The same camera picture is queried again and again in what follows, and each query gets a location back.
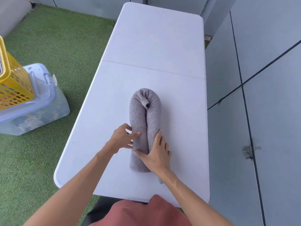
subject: person's left arm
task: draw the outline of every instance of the person's left arm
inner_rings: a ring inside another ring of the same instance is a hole
[[[116,129],[101,151],[40,207],[24,225],[76,225],[112,156],[120,148],[132,148],[131,140],[140,136],[140,132],[129,134],[126,129],[131,130],[131,127],[123,124]]]

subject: table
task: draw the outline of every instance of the table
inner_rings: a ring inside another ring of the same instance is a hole
[[[79,172],[114,129],[129,124],[129,102],[140,88],[162,102],[171,168],[209,202],[209,162],[203,20],[200,16],[126,3],[54,173],[60,188]],[[130,150],[109,162],[94,194],[148,202],[158,194],[179,206],[153,173],[129,169]]]

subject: grass floor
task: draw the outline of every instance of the grass floor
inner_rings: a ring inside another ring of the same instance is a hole
[[[71,113],[21,136],[0,134],[0,225],[24,224],[58,190],[53,173],[113,23],[111,19],[37,5],[4,38],[8,52],[23,66],[42,63],[55,74]],[[84,215],[96,200],[94,196]]]

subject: hand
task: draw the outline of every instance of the hand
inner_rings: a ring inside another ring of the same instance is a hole
[[[133,139],[138,138],[141,135],[140,132],[135,132],[129,134],[127,130],[132,130],[131,126],[128,124],[121,125],[118,129],[116,129],[111,136],[111,139],[108,141],[109,144],[112,145],[114,149],[114,153],[117,153],[120,148],[133,148]]]
[[[169,146],[165,137],[161,134],[162,130],[160,129],[155,137],[153,148],[148,155],[137,150],[134,151],[134,154],[159,178],[161,178],[163,172],[170,171],[170,157],[172,154],[168,150]]]

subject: towel fold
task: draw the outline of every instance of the towel fold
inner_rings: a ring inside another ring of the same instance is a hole
[[[130,125],[132,132],[141,132],[141,135],[133,140],[133,150],[149,154],[161,127],[161,114],[161,101],[154,91],[143,88],[134,93],[130,101]],[[131,153],[130,169],[136,172],[150,172],[133,152]]]

